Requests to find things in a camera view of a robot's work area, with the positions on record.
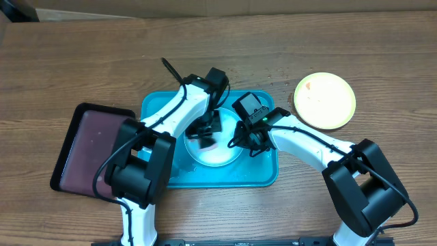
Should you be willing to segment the green pink sponge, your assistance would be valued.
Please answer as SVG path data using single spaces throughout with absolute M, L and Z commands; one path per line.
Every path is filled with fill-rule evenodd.
M 198 139 L 199 151 L 206 152 L 217 147 L 217 142 L 213 137 L 201 137 Z

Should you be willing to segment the light blue plate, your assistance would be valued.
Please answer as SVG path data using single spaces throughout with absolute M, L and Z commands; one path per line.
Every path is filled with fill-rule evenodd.
M 240 147 L 227 147 L 227 144 L 234 136 L 236 123 L 239 120 L 237 114 L 226 108 L 220 108 L 218 111 L 221 117 L 222 131 L 212 134 L 213 140 L 216 141 L 214 145 L 202 150 L 199 140 L 184 137 L 184 144 L 188 153 L 196 162 L 209 167 L 220 167 L 230 164 L 242 152 Z

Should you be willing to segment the yellow plate with stain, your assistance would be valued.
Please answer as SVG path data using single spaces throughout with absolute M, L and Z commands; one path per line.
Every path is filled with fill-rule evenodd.
M 356 110 L 356 96 L 341 77 L 316 72 L 303 78 L 294 91 L 294 108 L 312 127 L 333 130 L 346 125 Z

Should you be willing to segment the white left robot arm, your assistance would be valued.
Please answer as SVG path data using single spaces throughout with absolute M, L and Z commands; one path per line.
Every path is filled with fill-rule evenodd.
M 213 134 L 222 130 L 218 109 L 229 90 L 225 72 L 211 68 L 204 78 L 182 78 L 172 66 L 167 68 L 180 83 L 176 96 L 141 122 L 125 120 L 110 157 L 98 170 L 111 188 L 109 202 L 122 209 L 118 245 L 155 244 L 155 205 L 170 179 L 177 138 L 186 135 L 208 149 L 216 143 Z

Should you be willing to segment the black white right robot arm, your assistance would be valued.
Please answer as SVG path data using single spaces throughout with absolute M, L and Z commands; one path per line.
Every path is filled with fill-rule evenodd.
M 342 220 L 331 245 L 373 245 L 386 222 L 407 204 L 408 192 L 380 147 L 334 139 L 300 122 L 289 111 L 269 109 L 252 92 L 232 107 L 240 117 L 228 146 L 251 157 L 269 150 L 294 155 L 318 170 Z

